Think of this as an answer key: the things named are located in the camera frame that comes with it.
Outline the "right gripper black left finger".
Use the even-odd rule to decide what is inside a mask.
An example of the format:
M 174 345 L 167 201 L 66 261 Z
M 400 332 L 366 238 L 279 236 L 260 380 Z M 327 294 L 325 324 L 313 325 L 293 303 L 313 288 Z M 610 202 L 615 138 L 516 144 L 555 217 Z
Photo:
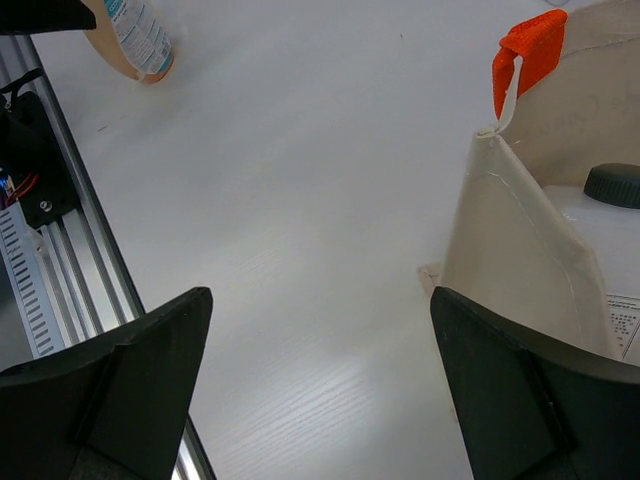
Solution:
M 213 310 L 195 287 L 1 373 L 4 479 L 169 479 Z

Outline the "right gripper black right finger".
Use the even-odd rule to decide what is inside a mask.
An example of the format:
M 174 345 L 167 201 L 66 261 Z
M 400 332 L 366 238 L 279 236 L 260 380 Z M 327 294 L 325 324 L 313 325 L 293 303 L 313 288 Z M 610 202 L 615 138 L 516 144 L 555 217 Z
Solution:
M 476 479 L 636 479 L 639 369 L 438 287 L 431 320 Z

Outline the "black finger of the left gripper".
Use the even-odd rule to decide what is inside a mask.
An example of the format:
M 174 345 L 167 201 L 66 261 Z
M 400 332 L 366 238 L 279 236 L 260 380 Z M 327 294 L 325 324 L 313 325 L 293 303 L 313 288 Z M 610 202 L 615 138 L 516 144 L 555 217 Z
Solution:
M 1 0 L 2 36 L 93 30 L 94 13 L 80 0 Z

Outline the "peach liquid clear bottle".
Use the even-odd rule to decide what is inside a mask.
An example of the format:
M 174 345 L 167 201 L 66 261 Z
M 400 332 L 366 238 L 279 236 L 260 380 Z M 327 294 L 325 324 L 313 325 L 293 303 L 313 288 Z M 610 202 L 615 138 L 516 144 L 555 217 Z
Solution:
M 174 62 L 167 30 L 149 1 L 83 1 L 96 27 L 85 36 L 97 53 L 122 75 L 145 84 L 161 81 Z

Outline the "white square bottle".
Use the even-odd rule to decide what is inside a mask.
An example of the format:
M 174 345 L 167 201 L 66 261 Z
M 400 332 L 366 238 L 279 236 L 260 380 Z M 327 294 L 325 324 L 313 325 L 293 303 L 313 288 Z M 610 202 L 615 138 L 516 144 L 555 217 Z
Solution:
M 594 250 L 610 323 L 623 359 L 639 363 L 639 167 L 593 167 L 581 187 L 544 188 L 554 207 Z

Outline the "canvas tote bag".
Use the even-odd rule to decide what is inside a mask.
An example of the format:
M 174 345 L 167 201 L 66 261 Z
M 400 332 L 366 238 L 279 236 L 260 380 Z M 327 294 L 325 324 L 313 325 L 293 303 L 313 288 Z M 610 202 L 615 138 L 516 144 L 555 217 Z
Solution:
M 626 362 L 594 250 L 544 188 L 581 187 L 600 164 L 639 167 L 638 3 L 554 9 L 514 26 L 492 82 L 497 121 L 474 136 L 439 282 Z

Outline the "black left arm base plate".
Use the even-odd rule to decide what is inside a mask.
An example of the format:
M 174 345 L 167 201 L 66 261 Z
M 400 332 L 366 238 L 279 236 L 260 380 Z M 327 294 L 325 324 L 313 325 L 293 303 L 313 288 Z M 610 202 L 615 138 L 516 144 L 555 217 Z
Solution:
M 1 88 L 1 174 L 14 184 L 6 204 L 19 204 L 34 229 L 57 222 L 80 205 L 40 97 L 22 90 L 43 76 L 42 69 L 32 69 Z

